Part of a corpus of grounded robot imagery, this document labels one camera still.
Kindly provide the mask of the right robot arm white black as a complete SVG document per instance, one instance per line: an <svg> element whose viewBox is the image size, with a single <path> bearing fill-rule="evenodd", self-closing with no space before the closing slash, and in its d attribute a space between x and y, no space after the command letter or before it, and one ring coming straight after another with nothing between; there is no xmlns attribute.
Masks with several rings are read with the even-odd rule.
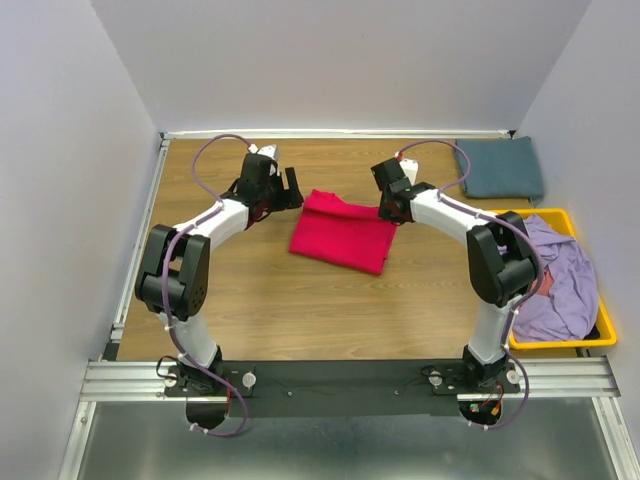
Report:
<svg viewBox="0 0 640 480"><path fill-rule="evenodd" d="M485 390L507 368L513 321L541 273L522 218L514 212L497 215L470 207L430 184L413 185L406 178L377 185L381 219L431 226L466 247L470 283L480 306L473 335L463 349L459 379L469 391Z"/></svg>

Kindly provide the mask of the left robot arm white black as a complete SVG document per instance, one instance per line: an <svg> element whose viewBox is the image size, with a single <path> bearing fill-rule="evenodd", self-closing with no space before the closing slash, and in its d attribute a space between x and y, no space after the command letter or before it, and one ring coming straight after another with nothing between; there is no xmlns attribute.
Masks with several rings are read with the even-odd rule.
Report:
<svg viewBox="0 0 640 480"><path fill-rule="evenodd" d="M228 382L222 378L221 349L208 332L201 309L209 287L211 253L233 235L274 212L303 204L295 169L251 167L212 207L191 220L154 226L148 236L135 282L135 297L164 323L188 370L187 382L201 395Z"/></svg>

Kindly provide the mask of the red t shirt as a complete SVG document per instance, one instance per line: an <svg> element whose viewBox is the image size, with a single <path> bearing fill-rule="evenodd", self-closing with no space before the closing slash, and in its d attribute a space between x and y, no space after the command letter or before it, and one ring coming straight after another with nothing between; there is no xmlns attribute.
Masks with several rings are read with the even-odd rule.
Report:
<svg viewBox="0 0 640 480"><path fill-rule="evenodd" d="M396 226L380 219L376 207L351 204L314 189L304 200L289 251L379 275L395 233Z"/></svg>

